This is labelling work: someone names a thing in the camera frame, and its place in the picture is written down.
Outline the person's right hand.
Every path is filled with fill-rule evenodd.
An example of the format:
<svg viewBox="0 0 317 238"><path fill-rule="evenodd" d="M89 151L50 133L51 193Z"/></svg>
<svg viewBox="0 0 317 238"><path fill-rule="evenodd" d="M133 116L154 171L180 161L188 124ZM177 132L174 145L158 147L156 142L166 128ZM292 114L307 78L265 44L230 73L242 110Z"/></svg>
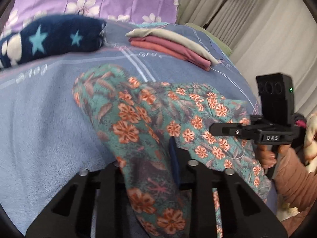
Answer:
<svg viewBox="0 0 317 238"><path fill-rule="evenodd" d="M291 148L290 145L281 145L278 148L278 155L283 158L288 150ZM271 151L266 145L258 145L256 149L256 157L260 162L263 169L270 169L277 163L277 156Z"/></svg>

